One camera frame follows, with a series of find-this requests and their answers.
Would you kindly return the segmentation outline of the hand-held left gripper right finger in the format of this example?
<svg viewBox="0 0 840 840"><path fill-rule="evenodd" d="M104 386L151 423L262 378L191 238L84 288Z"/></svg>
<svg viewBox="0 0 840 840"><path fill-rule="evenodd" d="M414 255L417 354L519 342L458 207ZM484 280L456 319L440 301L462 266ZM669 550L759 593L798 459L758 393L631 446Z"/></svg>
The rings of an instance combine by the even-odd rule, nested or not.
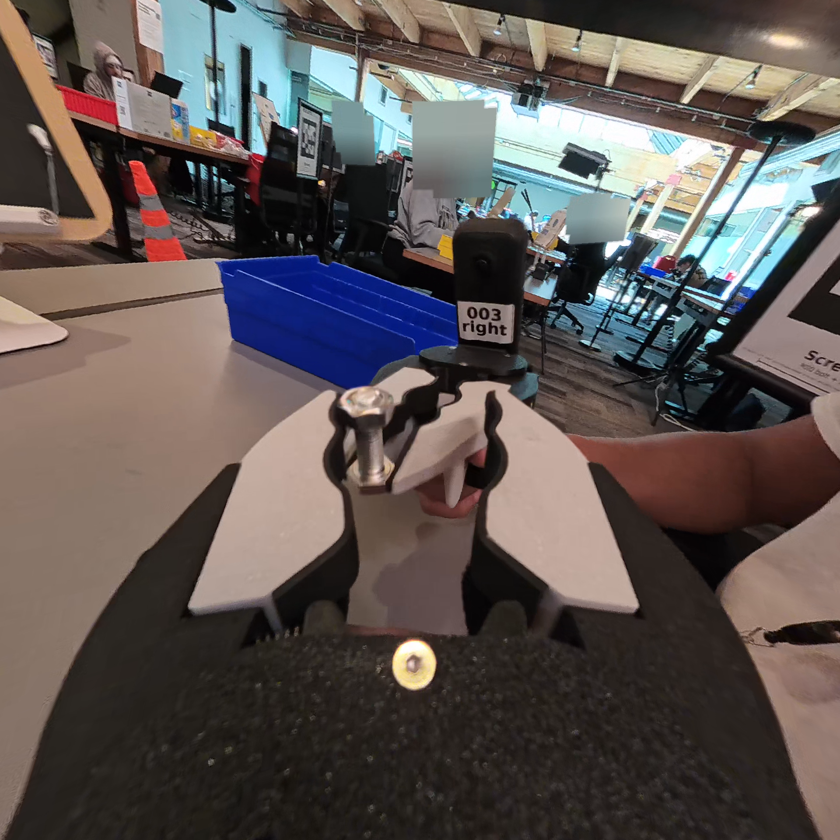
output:
<svg viewBox="0 0 840 840"><path fill-rule="evenodd" d="M488 483L467 566L484 614L500 602L551 635L563 613L634 616L639 601L592 465L571 439L516 397L486 397Z"/></svg>

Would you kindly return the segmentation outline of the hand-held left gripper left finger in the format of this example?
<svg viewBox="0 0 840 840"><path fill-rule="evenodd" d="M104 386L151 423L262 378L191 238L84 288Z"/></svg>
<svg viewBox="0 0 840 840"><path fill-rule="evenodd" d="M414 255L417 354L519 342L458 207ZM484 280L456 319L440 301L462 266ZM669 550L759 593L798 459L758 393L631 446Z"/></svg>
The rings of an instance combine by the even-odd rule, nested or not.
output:
<svg viewBox="0 0 840 840"><path fill-rule="evenodd" d="M332 417L336 397L321 393L242 459L191 614L255 608L283 632L302 625L315 602L347 607L360 553L343 485L344 432Z"/></svg>

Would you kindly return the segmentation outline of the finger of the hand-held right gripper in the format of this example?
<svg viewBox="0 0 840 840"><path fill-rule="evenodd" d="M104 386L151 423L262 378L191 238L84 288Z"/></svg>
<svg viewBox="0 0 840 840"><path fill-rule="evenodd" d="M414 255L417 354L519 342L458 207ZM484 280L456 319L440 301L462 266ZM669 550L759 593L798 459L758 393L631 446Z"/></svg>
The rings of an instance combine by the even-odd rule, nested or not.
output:
<svg viewBox="0 0 840 840"><path fill-rule="evenodd" d="M389 394L389 422L430 422L438 413L438 380L422 368L402 367L372 385Z"/></svg>
<svg viewBox="0 0 840 840"><path fill-rule="evenodd" d="M390 479L390 493L399 496L428 481L444 478L444 499L450 508L461 498L468 459L487 446L485 433L490 384L462 384L458 398L441 407L425 424L411 423Z"/></svg>

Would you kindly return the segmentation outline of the steel hex bolt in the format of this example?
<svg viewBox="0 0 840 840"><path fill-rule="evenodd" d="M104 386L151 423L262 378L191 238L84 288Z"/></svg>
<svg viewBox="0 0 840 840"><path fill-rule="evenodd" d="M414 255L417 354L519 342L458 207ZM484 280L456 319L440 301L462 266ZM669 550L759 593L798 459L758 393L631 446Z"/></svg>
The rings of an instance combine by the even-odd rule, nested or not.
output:
<svg viewBox="0 0 840 840"><path fill-rule="evenodd" d="M391 396L372 385L349 389L338 400L339 414L352 432L354 457L364 471L379 471L387 456L384 434L391 406Z"/></svg>

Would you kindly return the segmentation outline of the steel hex nut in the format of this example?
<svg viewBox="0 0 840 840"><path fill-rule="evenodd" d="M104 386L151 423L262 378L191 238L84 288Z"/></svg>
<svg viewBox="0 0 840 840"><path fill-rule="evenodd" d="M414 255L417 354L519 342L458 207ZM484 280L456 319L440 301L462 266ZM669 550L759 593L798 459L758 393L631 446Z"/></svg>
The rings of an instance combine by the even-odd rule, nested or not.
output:
<svg viewBox="0 0 840 840"><path fill-rule="evenodd" d="M393 462L387 456L383 459L382 468L373 472L362 470L359 460L355 459L348 464L346 480L365 493L387 492L388 482L392 479L394 468Z"/></svg>

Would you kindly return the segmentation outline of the blue plastic bin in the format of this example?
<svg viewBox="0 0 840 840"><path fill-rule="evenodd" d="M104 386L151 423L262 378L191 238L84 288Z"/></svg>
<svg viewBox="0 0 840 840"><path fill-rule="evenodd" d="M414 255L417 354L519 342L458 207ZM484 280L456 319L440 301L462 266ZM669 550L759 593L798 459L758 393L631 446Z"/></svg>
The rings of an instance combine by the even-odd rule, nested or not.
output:
<svg viewBox="0 0 840 840"><path fill-rule="evenodd" d="M234 341L344 389L458 341L453 304L314 255L217 266Z"/></svg>

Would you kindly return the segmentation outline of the person's right forearm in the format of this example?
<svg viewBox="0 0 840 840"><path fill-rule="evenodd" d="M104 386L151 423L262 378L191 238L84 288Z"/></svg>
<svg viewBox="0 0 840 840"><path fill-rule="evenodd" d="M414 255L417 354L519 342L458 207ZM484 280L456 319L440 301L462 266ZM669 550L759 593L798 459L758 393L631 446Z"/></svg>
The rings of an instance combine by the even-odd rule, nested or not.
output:
<svg viewBox="0 0 840 840"><path fill-rule="evenodd" d="M665 529L719 534L764 524L791 528L839 490L837 393L817 397L809 414L772 427L568 439Z"/></svg>

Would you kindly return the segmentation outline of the person's right hand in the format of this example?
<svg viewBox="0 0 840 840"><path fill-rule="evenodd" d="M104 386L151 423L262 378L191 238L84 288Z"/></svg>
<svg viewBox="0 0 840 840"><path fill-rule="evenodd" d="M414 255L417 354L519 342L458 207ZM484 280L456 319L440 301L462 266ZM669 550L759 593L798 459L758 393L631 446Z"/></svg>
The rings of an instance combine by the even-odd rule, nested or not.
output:
<svg viewBox="0 0 840 840"><path fill-rule="evenodd" d="M448 473L441 474L416 489L424 514L447 520L466 519L476 509L484 494L482 488L469 485L466 480L459 486L456 504L449 506L449 492L455 489L454 479Z"/></svg>

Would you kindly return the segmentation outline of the black hanging projector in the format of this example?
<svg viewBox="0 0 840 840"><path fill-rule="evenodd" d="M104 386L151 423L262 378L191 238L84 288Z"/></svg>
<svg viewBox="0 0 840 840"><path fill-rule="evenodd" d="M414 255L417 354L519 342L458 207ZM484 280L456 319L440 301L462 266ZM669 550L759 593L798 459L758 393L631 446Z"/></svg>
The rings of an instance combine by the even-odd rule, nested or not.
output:
<svg viewBox="0 0 840 840"><path fill-rule="evenodd" d="M610 158L601 152L587 150L575 143L567 143L561 152L559 168L582 179L603 178L609 172Z"/></svg>

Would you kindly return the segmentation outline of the black office chair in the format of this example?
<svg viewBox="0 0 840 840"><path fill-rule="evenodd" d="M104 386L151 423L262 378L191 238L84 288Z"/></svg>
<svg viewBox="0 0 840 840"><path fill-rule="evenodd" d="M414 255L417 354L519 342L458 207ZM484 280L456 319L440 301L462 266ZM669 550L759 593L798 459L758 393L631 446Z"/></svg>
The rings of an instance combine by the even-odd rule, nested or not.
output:
<svg viewBox="0 0 840 840"><path fill-rule="evenodd" d="M261 219L275 255L323 259L343 171L328 160L318 180L309 180L298 175L297 159L297 135L273 122L259 177Z"/></svg>

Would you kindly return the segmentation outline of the tag sign on stand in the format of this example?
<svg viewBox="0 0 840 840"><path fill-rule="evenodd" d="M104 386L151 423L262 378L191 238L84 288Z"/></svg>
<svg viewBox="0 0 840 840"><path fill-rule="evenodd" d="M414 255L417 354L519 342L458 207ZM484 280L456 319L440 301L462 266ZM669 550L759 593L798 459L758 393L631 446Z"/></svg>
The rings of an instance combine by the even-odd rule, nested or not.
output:
<svg viewBox="0 0 840 840"><path fill-rule="evenodd" d="M317 182L322 165L323 113L303 98L297 104L297 177Z"/></svg>

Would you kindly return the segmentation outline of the orange traffic cone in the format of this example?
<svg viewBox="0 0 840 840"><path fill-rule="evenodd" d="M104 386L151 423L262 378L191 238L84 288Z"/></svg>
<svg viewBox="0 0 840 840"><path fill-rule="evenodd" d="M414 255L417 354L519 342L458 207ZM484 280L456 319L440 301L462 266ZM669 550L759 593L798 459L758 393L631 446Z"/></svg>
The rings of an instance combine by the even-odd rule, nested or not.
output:
<svg viewBox="0 0 840 840"><path fill-rule="evenodd" d="M186 261L186 254L176 236L154 184L143 162L131 160L129 168L139 199L143 225L145 256L150 263Z"/></svg>

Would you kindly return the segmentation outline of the person's white shirt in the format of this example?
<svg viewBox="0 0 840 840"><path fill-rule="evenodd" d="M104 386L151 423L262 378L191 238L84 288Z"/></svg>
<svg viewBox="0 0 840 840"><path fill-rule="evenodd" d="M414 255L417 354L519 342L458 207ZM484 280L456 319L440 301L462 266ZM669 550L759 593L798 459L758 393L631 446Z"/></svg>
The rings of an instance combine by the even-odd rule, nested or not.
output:
<svg viewBox="0 0 840 840"><path fill-rule="evenodd" d="M739 632L839 620L839 496L753 552L718 588ZM748 645L821 838L839 838L839 644Z"/></svg>

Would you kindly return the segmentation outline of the white cardboard box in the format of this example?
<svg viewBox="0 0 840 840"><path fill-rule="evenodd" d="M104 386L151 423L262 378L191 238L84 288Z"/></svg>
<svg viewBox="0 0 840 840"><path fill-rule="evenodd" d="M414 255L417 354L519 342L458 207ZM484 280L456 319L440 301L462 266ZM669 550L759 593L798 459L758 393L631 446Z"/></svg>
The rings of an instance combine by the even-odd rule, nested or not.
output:
<svg viewBox="0 0 840 840"><path fill-rule="evenodd" d="M170 97L122 78L111 84L121 130L173 140Z"/></svg>

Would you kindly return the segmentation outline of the red plastic bin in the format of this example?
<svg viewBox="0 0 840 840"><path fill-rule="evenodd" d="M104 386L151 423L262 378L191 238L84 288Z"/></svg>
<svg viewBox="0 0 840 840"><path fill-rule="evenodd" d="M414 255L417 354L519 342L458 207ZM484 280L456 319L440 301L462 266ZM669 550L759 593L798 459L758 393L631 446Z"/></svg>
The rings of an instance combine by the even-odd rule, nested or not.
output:
<svg viewBox="0 0 840 840"><path fill-rule="evenodd" d="M57 85L56 89L74 118L84 118L87 121L103 123L115 128L119 126L115 102L61 85Z"/></svg>

